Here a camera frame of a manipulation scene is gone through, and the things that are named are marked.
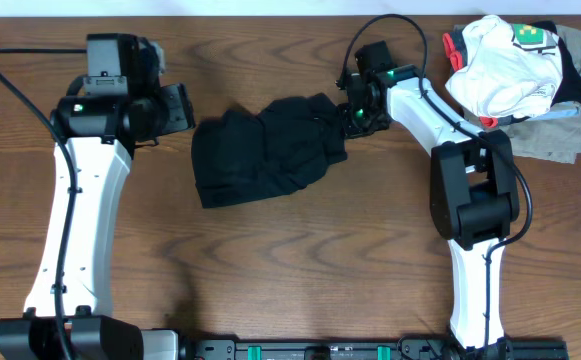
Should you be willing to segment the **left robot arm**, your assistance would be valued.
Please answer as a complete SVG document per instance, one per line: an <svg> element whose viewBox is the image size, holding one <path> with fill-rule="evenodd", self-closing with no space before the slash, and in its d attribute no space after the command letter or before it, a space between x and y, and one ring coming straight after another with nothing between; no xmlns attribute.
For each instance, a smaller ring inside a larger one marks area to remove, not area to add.
<svg viewBox="0 0 581 360"><path fill-rule="evenodd" d="M120 197L136 150L194 127L182 84L159 81L159 45L123 33L91 34L88 69L41 121L55 142L55 189L44 252L18 318L0 320L6 359L182 359L168 329L113 315L110 267Z"/></svg>

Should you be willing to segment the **black t-shirt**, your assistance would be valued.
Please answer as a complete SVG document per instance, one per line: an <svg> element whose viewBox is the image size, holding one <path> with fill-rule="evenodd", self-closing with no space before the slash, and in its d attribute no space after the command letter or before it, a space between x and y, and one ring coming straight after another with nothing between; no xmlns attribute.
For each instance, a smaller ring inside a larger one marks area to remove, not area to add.
<svg viewBox="0 0 581 360"><path fill-rule="evenodd" d="M191 144L205 208L290 195L347 159L343 124L323 93L271 102L254 115L227 110L202 122Z"/></svg>

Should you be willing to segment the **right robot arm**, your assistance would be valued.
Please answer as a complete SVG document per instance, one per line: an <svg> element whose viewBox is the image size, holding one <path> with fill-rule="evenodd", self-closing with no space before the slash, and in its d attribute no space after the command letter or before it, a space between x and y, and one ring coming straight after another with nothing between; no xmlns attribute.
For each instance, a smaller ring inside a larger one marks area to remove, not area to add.
<svg viewBox="0 0 581 360"><path fill-rule="evenodd" d="M357 72L339 86L347 138L401 124L430 157L429 209L452 258L450 330L460 354L484 351L504 335L499 272L504 240L519 215L510 141L465 121L414 65L397 66L385 42L361 47Z"/></svg>

